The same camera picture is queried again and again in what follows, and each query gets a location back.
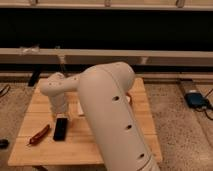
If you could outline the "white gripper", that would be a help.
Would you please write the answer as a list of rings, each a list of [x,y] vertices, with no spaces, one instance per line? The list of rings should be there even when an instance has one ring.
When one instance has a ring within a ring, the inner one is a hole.
[[[49,101],[54,119],[68,117],[69,103],[65,94],[51,96]]]

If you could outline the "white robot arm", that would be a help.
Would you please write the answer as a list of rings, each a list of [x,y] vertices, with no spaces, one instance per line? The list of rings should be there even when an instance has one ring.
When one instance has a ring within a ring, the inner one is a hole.
[[[107,171],[160,171],[126,99],[134,81],[129,64],[114,62],[72,77],[54,73],[42,81],[40,92],[49,98],[55,114],[67,110],[67,92],[78,93]]]

